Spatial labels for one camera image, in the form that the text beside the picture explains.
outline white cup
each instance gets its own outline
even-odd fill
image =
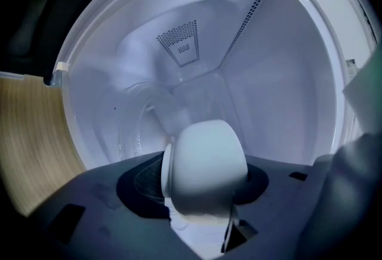
[[[188,221],[219,224],[229,217],[233,192],[247,173],[240,141],[228,123],[199,122],[167,145],[162,193]]]

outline ventilation grille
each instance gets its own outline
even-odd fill
[[[156,39],[179,67],[184,67],[199,60],[198,26],[196,20],[164,32],[158,35]],[[189,55],[186,61],[179,60],[179,55],[188,50],[190,50],[188,53],[193,55]]]
[[[224,58],[226,58],[227,55],[229,55],[229,53],[231,52],[233,46],[235,46],[236,42],[238,41],[239,37],[241,36],[241,33],[243,33],[245,27],[247,26],[249,20],[251,19],[253,13],[257,9],[257,7],[260,4],[260,2],[261,2],[261,0],[255,0],[255,2],[252,4],[252,7],[251,7],[250,11],[248,12],[247,17],[244,19],[243,23],[241,24],[241,27],[240,27],[239,31],[237,32],[235,38],[233,39],[233,41],[231,43],[231,46],[228,48],[227,53],[224,56]]]

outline wood grain surface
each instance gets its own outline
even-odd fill
[[[84,170],[61,89],[33,76],[0,79],[0,174],[15,208],[28,215]]]

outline wooden table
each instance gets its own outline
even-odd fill
[[[42,78],[0,79],[0,173],[15,208],[28,215],[85,170],[66,125],[60,88]]]

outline row of small holes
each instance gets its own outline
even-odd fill
[[[192,36],[194,38],[195,43],[196,59],[189,61],[186,64],[180,64],[175,55],[169,49],[169,47],[187,38],[191,38]],[[163,34],[158,35],[156,39],[163,46],[163,48],[165,48],[167,53],[172,57],[172,59],[177,63],[179,67],[183,67],[185,65],[199,60],[198,27],[196,25],[196,20],[190,21],[189,23],[183,24],[182,26],[178,26],[176,28],[173,28],[172,30],[164,32]]]
[[[189,44],[178,48],[179,53],[185,52],[187,50],[190,50],[190,45]]]
[[[239,31],[237,32],[235,38],[233,39],[232,43],[231,43],[231,46],[228,48],[227,50],[227,53],[225,55],[225,57],[227,57],[227,55],[229,54],[229,52],[231,52],[233,46],[235,46],[235,43],[238,41],[239,37],[241,36],[241,33],[244,31],[245,27],[247,26],[249,20],[251,19],[254,11],[256,10],[257,6],[259,5],[261,0],[255,0],[255,2],[253,3],[250,11],[248,12],[247,14],[247,17],[245,18],[245,20],[243,21]]]

